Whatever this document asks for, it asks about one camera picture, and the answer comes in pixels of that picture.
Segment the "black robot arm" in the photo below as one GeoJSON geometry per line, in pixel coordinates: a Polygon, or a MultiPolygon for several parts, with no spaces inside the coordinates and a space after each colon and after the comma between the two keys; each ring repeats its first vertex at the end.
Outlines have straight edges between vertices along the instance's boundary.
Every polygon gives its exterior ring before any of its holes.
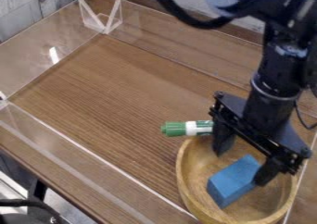
{"type": "Polygon", "coordinates": [[[317,0],[207,0],[232,20],[250,16],[264,23],[262,58],[242,99],[213,95],[212,149],[219,155],[242,137],[264,155],[254,176],[258,186],[279,173],[295,174],[311,151],[290,122],[302,92],[317,85],[317,0]]]}

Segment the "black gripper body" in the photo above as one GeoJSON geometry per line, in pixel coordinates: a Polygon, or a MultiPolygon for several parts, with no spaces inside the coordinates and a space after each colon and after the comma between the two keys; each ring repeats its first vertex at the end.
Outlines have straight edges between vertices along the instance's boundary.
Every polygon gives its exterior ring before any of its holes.
{"type": "Polygon", "coordinates": [[[295,82],[252,78],[246,99],[216,91],[208,114],[219,119],[250,145],[264,154],[276,156],[284,171],[294,175],[311,150],[291,126],[291,112],[302,87],[295,82]]]}

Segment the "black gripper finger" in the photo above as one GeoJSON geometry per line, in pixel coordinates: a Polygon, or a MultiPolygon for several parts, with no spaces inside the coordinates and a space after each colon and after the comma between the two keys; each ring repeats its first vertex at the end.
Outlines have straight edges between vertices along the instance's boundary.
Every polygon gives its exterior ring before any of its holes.
{"type": "Polygon", "coordinates": [[[284,166],[276,156],[267,157],[254,176],[254,183],[263,187],[284,171],[284,166]]]}
{"type": "Polygon", "coordinates": [[[216,156],[220,156],[232,147],[235,131],[219,119],[213,120],[211,148],[216,156]]]}

